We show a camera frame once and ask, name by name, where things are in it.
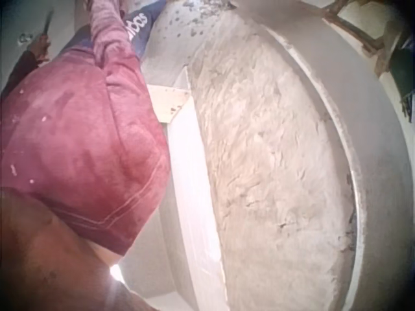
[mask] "white wall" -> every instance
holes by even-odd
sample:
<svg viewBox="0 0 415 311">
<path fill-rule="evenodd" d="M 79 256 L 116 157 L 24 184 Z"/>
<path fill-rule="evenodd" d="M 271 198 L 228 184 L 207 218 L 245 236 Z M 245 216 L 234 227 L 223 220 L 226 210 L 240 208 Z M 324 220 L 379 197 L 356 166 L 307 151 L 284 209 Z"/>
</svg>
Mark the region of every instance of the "white wall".
<svg viewBox="0 0 415 311">
<path fill-rule="evenodd" d="M 160 219 L 176 291 L 193 308 L 193 311 L 198 311 L 171 177 L 166 195 L 160 204 Z"/>
<path fill-rule="evenodd" d="M 200 311 L 229 310 L 206 158 L 191 98 L 168 125 L 185 253 Z"/>
<path fill-rule="evenodd" d="M 119 266 L 126 285 L 143 298 L 175 291 L 158 210 L 145 224 Z"/>
</svg>

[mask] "hand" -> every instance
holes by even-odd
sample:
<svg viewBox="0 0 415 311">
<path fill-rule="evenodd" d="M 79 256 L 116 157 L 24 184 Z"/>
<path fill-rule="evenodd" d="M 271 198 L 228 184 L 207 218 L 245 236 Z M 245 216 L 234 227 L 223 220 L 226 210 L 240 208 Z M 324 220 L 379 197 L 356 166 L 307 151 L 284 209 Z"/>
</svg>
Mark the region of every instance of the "hand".
<svg viewBox="0 0 415 311">
<path fill-rule="evenodd" d="M 49 57 L 47 49 L 51 45 L 49 37 L 46 34 L 36 37 L 33 42 L 27 47 L 27 50 L 32 52 L 38 63 L 48 62 Z"/>
</svg>

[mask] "blue pants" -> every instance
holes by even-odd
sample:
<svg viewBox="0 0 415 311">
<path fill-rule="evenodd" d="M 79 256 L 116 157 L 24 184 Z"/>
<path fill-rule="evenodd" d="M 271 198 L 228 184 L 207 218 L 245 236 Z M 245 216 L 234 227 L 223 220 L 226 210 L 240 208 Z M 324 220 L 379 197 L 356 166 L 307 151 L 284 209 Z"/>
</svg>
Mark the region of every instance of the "blue pants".
<svg viewBox="0 0 415 311">
<path fill-rule="evenodd" d="M 143 57 L 151 29 L 165 5 L 166 0 L 157 0 L 151 5 L 144 6 L 123 18 L 125 29 L 138 58 Z M 75 45 L 93 47 L 90 25 L 81 27 L 65 45 L 61 53 Z"/>
</svg>

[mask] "rough concrete surface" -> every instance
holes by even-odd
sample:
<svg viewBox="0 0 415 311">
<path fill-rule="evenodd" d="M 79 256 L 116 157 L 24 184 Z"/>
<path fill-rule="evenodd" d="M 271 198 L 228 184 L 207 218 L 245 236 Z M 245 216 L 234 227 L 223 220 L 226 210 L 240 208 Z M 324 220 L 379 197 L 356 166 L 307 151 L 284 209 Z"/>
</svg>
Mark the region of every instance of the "rough concrete surface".
<svg viewBox="0 0 415 311">
<path fill-rule="evenodd" d="M 296 58 L 342 140 L 355 189 L 358 229 L 343 310 L 390 308 L 408 285 L 413 260 L 412 174 L 393 107 L 364 60 L 318 16 L 294 1 L 238 3 Z"/>
<path fill-rule="evenodd" d="M 161 15 L 142 68 L 148 83 L 172 86 L 189 64 L 231 310 L 334 310 L 354 241 L 349 168 L 331 118 L 254 23 L 188 3 Z"/>
</svg>

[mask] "cement splatter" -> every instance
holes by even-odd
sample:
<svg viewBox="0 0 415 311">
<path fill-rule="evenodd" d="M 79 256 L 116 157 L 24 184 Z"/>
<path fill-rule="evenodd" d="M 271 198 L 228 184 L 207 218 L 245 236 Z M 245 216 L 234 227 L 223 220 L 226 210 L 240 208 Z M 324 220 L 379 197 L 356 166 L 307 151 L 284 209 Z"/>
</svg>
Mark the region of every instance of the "cement splatter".
<svg viewBox="0 0 415 311">
<path fill-rule="evenodd" d="M 16 177 L 18 175 L 18 172 L 17 172 L 16 168 L 14 167 L 14 165 L 11 164 L 10 168 L 12 169 L 13 176 Z"/>
</svg>

